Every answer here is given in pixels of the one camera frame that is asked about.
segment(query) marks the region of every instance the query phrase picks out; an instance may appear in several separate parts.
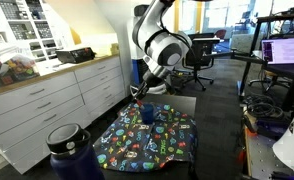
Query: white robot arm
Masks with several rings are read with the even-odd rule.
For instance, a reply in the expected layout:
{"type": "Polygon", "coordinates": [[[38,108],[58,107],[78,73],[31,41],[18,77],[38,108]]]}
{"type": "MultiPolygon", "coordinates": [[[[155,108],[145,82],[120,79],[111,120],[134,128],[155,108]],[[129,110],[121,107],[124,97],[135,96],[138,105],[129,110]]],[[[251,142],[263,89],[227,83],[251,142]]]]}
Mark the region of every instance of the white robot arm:
{"type": "Polygon", "coordinates": [[[149,70],[143,76],[134,98],[144,97],[149,87],[161,83],[188,52],[192,42],[180,32],[170,33],[162,23],[162,16],[174,0],[153,0],[145,14],[134,27],[132,39],[145,52],[143,60],[149,70]]]}

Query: floor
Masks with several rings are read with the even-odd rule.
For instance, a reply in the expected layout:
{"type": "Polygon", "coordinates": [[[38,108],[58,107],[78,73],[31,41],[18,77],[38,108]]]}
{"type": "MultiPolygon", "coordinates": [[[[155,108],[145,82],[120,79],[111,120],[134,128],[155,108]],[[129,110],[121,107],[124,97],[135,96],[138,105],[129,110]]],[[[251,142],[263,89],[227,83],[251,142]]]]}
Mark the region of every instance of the floor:
{"type": "MultiPolygon", "coordinates": [[[[203,81],[207,90],[189,82],[180,95],[197,97],[196,114],[199,132],[199,148],[197,152],[196,172],[202,180],[234,180],[240,179],[242,164],[237,162],[239,148],[237,139],[240,134],[240,117],[242,109],[236,91],[236,81],[241,79],[245,63],[236,60],[219,59],[211,69],[201,72],[202,75],[213,77],[214,84],[203,81]]],[[[256,79],[259,66],[253,65],[249,80],[256,79]]],[[[246,93],[260,93],[260,84],[247,87],[246,93]]],[[[99,137],[115,117],[118,108],[97,120],[97,123],[87,128],[93,135],[93,140],[99,137]]],[[[20,175],[11,165],[0,170],[0,179],[58,179],[46,158],[26,174],[20,175]]]]}

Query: colorful printed fabric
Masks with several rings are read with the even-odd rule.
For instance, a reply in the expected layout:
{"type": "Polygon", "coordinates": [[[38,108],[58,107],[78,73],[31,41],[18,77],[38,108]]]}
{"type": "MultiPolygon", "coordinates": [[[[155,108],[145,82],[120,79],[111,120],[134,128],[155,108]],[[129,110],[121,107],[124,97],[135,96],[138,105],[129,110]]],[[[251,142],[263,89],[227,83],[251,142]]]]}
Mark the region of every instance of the colorful printed fabric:
{"type": "Polygon", "coordinates": [[[194,162],[196,122],[170,105],[153,105],[156,118],[151,125],[143,124],[137,104],[131,103],[119,112],[94,143],[102,168],[148,172],[161,169],[168,161],[194,162]]]}

